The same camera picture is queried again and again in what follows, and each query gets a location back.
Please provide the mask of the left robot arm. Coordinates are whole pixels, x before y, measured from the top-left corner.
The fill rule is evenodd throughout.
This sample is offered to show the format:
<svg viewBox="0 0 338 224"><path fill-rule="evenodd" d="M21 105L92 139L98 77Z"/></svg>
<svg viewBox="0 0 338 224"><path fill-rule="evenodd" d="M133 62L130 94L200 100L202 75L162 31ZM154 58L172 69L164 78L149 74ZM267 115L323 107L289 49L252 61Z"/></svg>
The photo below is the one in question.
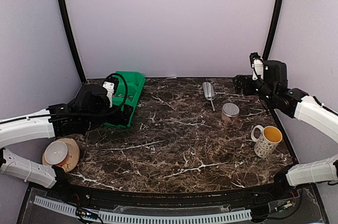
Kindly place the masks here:
<svg viewBox="0 0 338 224"><path fill-rule="evenodd" d="M119 111L112 97L118 89L114 82L83 85L67 104L49 106L32 114L1 121L1 173L39 184L53 191L63 201L74 197L65 171L56 165L45 166L11 152L11 145L35 139L86 134L107 122Z"/></svg>

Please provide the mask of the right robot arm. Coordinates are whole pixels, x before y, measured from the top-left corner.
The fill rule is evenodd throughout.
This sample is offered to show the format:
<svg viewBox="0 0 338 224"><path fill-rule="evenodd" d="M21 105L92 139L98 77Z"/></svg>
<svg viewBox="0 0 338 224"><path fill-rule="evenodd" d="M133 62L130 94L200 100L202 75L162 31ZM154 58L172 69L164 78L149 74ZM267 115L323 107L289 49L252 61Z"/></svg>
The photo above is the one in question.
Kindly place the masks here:
<svg viewBox="0 0 338 224"><path fill-rule="evenodd" d="M289 88L287 66L277 60L250 55L252 75L237 75L235 90L246 96L257 95L270 111L276 110L289 122L288 133L301 162L277 174L269 194L280 200L290 186L327 182L337 184L337 112L299 88Z"/></svg>

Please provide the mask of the metal scoop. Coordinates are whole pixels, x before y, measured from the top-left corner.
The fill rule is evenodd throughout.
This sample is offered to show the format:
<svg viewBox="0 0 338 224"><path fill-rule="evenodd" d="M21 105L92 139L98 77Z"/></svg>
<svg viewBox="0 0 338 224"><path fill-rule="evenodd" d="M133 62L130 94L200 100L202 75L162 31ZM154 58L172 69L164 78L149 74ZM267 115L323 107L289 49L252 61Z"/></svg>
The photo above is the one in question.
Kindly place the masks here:
<svg viewBox="0 0 338 224"><path fill-rule="evenodd" d="M203 82L202 87L206 100L209 100L211 102L212 109L213 111L215 111L215 106L213 104L213 100L215 99L213 86L211 85L210 82Z"/></svg>

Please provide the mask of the green three-compartment bin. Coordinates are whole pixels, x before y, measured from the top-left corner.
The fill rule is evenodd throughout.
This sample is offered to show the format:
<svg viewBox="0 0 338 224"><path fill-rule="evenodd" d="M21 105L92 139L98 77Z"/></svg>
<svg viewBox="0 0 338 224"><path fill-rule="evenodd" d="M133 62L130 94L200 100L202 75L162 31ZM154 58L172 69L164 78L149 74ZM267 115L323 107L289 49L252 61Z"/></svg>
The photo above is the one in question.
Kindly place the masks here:
<svg viewBox="0 0 338 224"><path fill-rule="evenodd" d="M112 117L106 120L104 125L116 128L129 128L146 79L140 72L136 71L116 71L116 73L122 75L127 83L127 99L120 111L116 112ZM119 80L117 90L115 90L112 95L112 104L113 108L115 108L123 102L125 85L119 76L107 77L105 81L110 80L111 77Z"/></svg>

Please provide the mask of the clear plastic lid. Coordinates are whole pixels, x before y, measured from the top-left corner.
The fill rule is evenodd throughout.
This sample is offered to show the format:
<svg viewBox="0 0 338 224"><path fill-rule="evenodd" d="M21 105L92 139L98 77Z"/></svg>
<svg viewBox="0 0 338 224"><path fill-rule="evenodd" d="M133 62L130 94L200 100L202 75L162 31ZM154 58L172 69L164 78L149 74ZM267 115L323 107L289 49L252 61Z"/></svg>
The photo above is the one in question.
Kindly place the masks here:
<svg viewBox="0 0 338 224"><path fill-rule="evenodd" d="M222 113L229 117L237 117L240 109L236 104L228 102L222 106Z"/></svg>

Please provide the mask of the clear plastic container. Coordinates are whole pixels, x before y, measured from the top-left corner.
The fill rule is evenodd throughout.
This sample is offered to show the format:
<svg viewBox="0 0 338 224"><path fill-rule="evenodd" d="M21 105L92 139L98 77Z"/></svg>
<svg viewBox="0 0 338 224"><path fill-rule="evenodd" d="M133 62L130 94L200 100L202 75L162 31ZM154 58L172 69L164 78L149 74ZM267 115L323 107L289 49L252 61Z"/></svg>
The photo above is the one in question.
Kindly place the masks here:
<svg viewBox="0 0 338 224"><path fill-rule="evenodd" d="M221 118L226 124L231 124L232 122L236 121L239 114L240 109L234 103L228 102L222 106Z"/></svg>

